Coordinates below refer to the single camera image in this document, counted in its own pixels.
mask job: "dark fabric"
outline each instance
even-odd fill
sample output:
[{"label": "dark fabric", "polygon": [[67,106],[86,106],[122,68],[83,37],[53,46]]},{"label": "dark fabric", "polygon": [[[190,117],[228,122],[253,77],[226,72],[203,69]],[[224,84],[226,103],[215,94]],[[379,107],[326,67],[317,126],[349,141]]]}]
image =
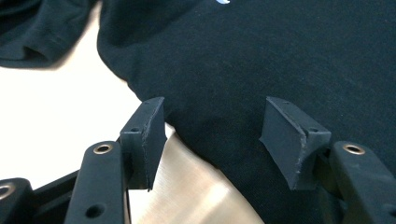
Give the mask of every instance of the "dark fabric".
[{"label": "dark fabric", "polygon": [[259,142],[266,96],[294,102],[396,172],[394,1],[105,1],[98,50],[267,223],[320,223]]},{"label": "dark fabric", "polygon": [[45,67],[72,48],[95,0],[0,0],[0,66]]}]

